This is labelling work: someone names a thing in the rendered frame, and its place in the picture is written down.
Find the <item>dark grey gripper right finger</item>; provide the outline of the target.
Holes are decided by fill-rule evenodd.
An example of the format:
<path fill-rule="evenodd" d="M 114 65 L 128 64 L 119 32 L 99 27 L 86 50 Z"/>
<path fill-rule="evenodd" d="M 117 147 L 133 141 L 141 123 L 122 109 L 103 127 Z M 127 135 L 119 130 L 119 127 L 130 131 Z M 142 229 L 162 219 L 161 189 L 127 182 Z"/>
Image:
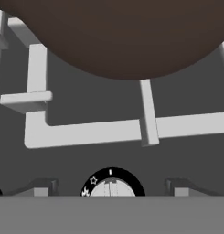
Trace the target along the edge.
<path fill-rule="evenodd" d="M 199 187 L 187 178 L 167 178 L 165 194 L 173 197 L 219 196 L 218 192 Z"/>

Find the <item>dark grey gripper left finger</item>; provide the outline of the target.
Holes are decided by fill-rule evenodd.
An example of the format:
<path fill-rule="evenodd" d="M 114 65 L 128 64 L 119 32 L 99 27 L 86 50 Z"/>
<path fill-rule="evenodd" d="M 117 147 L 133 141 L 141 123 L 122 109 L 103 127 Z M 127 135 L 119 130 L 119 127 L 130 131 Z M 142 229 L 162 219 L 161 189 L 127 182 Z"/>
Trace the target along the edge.
<path fill-rule="evenodd" d="M 53 197 L 59 194 L 57 178 L 36 178 L 27 185 L 4 193 L 4 196 L 16 197 Z"/>

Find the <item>dark brown kettle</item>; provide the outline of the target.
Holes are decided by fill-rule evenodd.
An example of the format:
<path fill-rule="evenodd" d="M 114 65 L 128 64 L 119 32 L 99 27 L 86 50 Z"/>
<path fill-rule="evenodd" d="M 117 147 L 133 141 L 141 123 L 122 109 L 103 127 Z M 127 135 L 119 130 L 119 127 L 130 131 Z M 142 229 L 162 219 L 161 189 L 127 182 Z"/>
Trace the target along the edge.
<path fill-rule="evenodd" d="M 185 69 L 224 42 L 224 0 L 0 0 L 68 64 L 143 80 Z"/>

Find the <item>dark grey hob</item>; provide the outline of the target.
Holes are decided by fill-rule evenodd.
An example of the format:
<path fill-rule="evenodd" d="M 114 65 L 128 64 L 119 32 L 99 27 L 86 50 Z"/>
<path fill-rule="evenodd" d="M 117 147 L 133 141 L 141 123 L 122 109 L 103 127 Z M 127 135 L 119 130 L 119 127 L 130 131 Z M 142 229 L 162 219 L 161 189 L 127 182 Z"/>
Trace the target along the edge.
<path fill-rule="evenodd" d="M 27 91 L 29 48 L 8 26 L 1 53 L 0 97 Z M 150 80 L 155 116 L 224 112 L 224 43 L 176 74 Z M 136 120 L 144 117 L 140 81 L 102 79 L 76 69 L 48 51 L 46 123 L 50 126 Z M 0 189 L 36 178 L 57 178 L 62 196 L 79 196 L 87 179 L 107 167 L 131 172 L 146 196 L 161 196 L 167 178 L 187 178 L 224 196 L 224 133 L 162 138 L 144 146 L 128 141 L 29 149 L 26 116 L 0 103 Z"/>

